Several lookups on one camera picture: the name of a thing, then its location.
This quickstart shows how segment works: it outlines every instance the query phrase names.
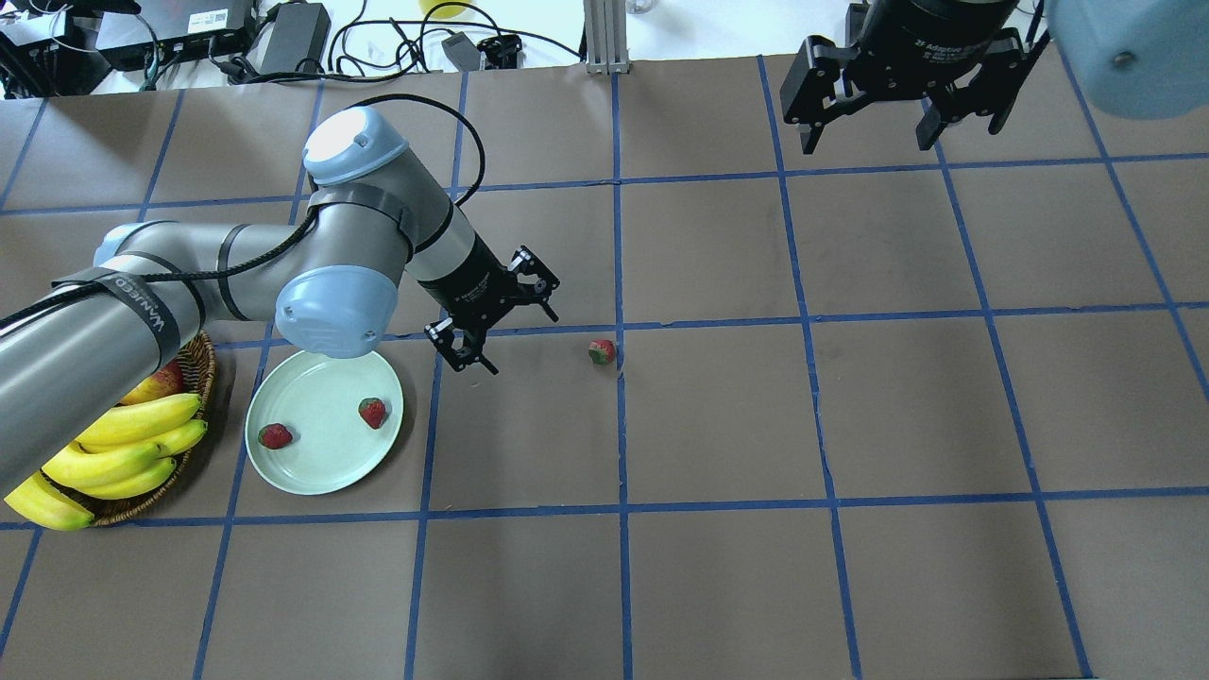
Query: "power adapter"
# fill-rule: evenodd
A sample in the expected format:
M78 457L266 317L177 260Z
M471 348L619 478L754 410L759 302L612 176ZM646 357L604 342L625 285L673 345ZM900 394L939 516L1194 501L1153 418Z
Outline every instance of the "power adapter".
M318 73L331 18L318 2L284 2L277 7L260 73Z

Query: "light blue joint cap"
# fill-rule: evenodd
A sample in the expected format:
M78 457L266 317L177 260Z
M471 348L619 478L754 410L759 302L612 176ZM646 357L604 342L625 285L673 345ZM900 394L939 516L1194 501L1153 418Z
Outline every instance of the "light blue joint cap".
M377 347L399 290L386 275L332 265L296 276L277 296L277 328L307 352L351 359Z
M114 229L109 230L109 234L100 240L100 246L92 254L92 266L98 267L102 264L109 261L111 258L117 255L117 249L126 243L126 240L131 237L132 234L143 229L150 223L135 221L131 224L120 224Z
M369 106L346 109L319 123L302 149L316 184L328 186L366 175L407 150L407 140Z

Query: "yellow object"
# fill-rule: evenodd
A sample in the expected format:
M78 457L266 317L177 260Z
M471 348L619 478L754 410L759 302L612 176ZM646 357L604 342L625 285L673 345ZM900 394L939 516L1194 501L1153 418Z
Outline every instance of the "yellow object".
M445 0L420 0L420 11L423 12L424 15L428 15L428 12L432 11L433 7L440 5ZM467 5L474 4L474 0L464 0L464 1ZM453 17L461 15L464 11L465 7L458 7L457 5L451 5L449 7L441 7L440 10L436 10L435 12L433 12L433 16L429 17L429 19L436 19L444 22L447 19L452 19Z
M181 451L192 449L202 437L206 436L207 425L204 420L190 419L185 421L185 425L180 427L174 427L161 434L155 434L154 437L147 437L146 439L139 439L135 444L151 443L160 446L160 454L156 457L174 456ZM122 446L128 446L131 444L92 444L87 446L89 454L104 454L106 451L112 451L114 449L121 449Z
M93 514L80 503L63 495L35 472L21 483L4 502L22 517L47 529L75 531L92 524Z
M104 486L134 477L160 459L160 445L140 442L104 454L85 453L75 443L63 446L42 466L47 477L64 486Z
M173 469L177 469L177 459L160 459L152 463L151 467L135 474L134 477L128 477L116 484L87 486L79 489L79 491L87 494L93 499L102 499L104 501L131 499L146 494L147 491L154 491L157 486L168 480Z
M199 394L181 392L143 404L114 407L81 432L76 440L85 449L138 442L184 425L201 405Z

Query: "strawberry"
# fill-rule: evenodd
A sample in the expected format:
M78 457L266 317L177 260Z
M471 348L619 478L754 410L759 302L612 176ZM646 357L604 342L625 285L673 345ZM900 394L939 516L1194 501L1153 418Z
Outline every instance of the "strawberry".
M592 340L588 345L588 356L596 365L608 365L617 358L617 345L612 340Z
M361 399L361 403L357 407L357 415L361 416L365 425L369 425L374 430L382 427L386 421L386 404L382 399L377 397L368 397Z
M261 427L256 440L266 449L280 449L293 442L294 436L290 434L290 431L284 425L274 422Z

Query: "metal post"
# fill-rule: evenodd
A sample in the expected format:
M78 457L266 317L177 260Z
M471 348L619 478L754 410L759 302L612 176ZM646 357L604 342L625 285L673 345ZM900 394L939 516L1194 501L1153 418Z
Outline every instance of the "metal post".
M630 73L625 45L625 0L584 0L588 73Z

